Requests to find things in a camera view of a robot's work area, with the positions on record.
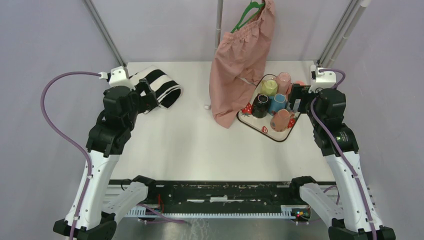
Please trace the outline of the plain pink tall mug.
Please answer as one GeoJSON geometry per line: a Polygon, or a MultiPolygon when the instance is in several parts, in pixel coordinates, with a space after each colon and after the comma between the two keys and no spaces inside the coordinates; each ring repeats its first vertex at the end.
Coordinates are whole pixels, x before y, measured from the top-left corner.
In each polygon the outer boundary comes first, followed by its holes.
{"type": "Polygon", "coordinates": [[[281,72],[276,76],[275,82],[277,83],[277,93],[287,95],[292,86],[292,79],[289,73],[281,72]]]}

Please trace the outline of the floral salmon mug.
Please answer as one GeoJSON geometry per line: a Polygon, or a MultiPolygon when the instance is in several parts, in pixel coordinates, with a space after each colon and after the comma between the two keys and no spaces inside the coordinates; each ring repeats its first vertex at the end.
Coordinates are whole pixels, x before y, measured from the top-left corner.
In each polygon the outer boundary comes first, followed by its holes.
{"type": "Polygon", "coordinates": [[[281,109],[274,114],[273,118],[270,121],[271,128],[276,132],[283,132],[286,129],[292,128],[295,123],[296,114],[292,111],[286,109],[281,109]]]}

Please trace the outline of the strawberry print tray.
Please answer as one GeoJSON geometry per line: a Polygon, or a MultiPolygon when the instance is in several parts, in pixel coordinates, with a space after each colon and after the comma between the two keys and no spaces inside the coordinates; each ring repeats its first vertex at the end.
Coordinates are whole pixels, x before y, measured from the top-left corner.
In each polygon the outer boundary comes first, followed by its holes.
{"type": "MultiPolygon", "coordinates": [[[[276,75],[273,74],[266,74],[262,77],[262,79],[260,80],[259,84],[256,86],[256,89],[251,97],[251,100],[249,101],[249,103],[246,105],[245,108],[241,109],[238,113],[237,113],[237,119],[242,122],[243,124],[245,124],[246,126],[260,132],[261,134],[267,136],[268,138],[276,141],[276,142],[283,142],[285,141],[292,129],[292,128],[288,128],[283,132],[277,132],[274,131],[271,126],[270,126],[270,122],[272,120],[272,118],[274,116],[270,115],[267,111],[267,114],[264,118],[256,118],[252,115],[252,103],[255,99],[255,97],[260,94],[260,89],[261,89],[261,83],[264,80],[275,80],[276,79],[276,75]]],[[[292,110],[289,110],[289,94],[292,88],[292,83],[291,83],[291,87],[289,90],[289,93],[287,95],[285,95],[286,97],[286,110],[294,112],[292,110]]],[[[295,124],[297,122],[297,120],[299,119],[299,116],[301,115],[300,112],[294,112],[295,113],[295,124]]]]}

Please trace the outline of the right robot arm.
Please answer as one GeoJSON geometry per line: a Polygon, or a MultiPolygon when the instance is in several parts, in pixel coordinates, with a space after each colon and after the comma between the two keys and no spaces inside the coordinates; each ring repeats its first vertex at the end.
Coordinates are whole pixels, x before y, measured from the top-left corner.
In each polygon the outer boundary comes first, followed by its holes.
{"type": "Polygon", "coordinates": [[[312,207],[327,226],[331,240],[394,240],[395,231],[384,225],[373,206],[356,137],[343,122],[346,103],[346,95],[333,86],[310,92],[304,109],[313,126],[314,141],[333,174],[341,205],[311,176],[291,180],[289,199],[312,207]]]}

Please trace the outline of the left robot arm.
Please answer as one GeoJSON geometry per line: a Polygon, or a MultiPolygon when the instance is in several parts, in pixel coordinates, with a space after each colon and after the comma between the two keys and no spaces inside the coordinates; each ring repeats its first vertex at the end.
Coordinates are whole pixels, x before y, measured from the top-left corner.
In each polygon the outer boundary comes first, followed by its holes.
{"type": "Polygon", "coordinates": [[[153,179],[137,176],[127,190],[103,204],[112,172],[131,138],[137,116],[157,106],[155,92],[145,78],[133,87],[114,86],[103,93],[103,110],[88,133],[89,158],[73,206],[53,231],[73,240],[111,240],[117,225],[137,203],[153,203],[157,190],[153,179]]]}

